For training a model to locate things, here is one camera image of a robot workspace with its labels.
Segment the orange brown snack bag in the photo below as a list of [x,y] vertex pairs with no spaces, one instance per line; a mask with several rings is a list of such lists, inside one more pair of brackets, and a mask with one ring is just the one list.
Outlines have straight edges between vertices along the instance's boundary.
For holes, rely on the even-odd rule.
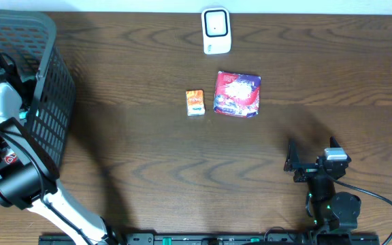
[[16,155],[15,152],[11,150],[4,152],[1,158],[3,159],[4,163],[8,165],[16,163],[18,161],[18,156]]

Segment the small orange box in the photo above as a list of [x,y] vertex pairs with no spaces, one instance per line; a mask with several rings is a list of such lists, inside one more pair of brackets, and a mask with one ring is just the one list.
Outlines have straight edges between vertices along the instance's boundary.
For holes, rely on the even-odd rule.
[[186,110],[188,116],[204,115],[205,105],[202,90],[193,90],[186,92]]

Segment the green white snack packet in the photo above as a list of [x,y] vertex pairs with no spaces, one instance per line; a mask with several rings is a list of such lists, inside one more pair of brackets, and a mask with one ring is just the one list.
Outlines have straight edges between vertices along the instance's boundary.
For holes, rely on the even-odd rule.
[[29,110],[23,110],[21,112],[19,112],[19,119],[21,120],[26,120],[29,116]]

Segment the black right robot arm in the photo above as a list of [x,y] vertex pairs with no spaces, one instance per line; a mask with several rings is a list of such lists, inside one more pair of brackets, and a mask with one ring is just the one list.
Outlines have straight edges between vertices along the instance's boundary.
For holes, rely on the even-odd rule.
[[286,172],[293,172],[294,182],[308,185],[306,212],[314,219],[314,228],[304,235],[308,244],[352,244],[351,231],[357,228],[361,200],[347,192],[337,192],[336,180],[346,174],[351,158],[330,138],[330,147],[324,149],[313,163],[300,160],[296,143],[289,140]]

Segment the red purple snack pack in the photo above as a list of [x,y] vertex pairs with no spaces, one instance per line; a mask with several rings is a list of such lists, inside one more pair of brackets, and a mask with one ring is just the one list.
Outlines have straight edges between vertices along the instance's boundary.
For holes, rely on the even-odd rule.
[[261,77],[219,71],[214,93],[217,114],[251,118],[259,113]]

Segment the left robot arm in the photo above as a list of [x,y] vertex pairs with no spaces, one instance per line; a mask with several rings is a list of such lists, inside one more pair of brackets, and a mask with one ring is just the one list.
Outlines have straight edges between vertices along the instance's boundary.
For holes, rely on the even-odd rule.
[[59,180],[59,169],[22,124],[33,89],[15,61],[0,52],[0,205],[36,213],[76,244],[126,244],[98,214],[76,201]]

